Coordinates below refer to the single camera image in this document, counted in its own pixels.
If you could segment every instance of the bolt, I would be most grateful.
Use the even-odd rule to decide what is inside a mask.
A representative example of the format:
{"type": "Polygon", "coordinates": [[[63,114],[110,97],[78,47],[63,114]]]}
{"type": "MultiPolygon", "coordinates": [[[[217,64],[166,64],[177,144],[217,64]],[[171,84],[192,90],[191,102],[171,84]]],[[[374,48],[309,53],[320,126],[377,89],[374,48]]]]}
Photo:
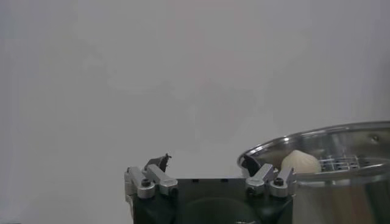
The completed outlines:
{"type": "Polygon", "coordinates": [[[149,187],[151,185],[151,181],[149,179],[143,179],[141,181],[141,186],[142,187],[149,187]]]}
{"type": "Polygon", "coordinates": [[[274,180],[274,184],[276,186],[282,186],[284,183],[283,179],[281,179],[280,177],[277,177],[275,180],[274,180]]]}

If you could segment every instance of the stainless steel pot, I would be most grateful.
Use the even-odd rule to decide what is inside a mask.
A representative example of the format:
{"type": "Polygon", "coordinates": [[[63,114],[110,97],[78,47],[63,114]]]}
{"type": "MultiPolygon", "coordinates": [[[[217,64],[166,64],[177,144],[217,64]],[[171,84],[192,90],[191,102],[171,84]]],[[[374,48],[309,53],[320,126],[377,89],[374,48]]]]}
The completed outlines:
{"type": "Polygon", "coordinates": [[[298,174],[294,223],[390,223],[390,122],[327,127],[274,139],[243,155],[280,168],[293,150],[315,156],[322,172],[298,174]]]}

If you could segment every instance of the gray background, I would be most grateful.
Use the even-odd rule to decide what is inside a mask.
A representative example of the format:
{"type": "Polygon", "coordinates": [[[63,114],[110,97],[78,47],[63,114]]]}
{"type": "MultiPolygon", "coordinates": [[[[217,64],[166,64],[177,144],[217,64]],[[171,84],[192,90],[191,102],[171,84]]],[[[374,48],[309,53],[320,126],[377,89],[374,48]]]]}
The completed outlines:
{"type": "Polygon", "coordinates": [[[130,223],[123,172],[389,119],[387,0],[2,0],[0,217],[130,223]]]}

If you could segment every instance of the white object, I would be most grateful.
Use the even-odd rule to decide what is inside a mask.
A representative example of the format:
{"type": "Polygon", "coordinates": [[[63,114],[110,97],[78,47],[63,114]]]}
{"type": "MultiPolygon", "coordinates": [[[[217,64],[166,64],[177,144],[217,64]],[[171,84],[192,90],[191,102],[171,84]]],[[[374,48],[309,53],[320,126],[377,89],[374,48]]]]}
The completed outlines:
{"type": "Polygon", "coordinates": [[[318,159],[299,150],[292,151],[282,161],[282,169],[294,168],[297,173],[318,173],[321,172],[321,164],[318,159]]]}

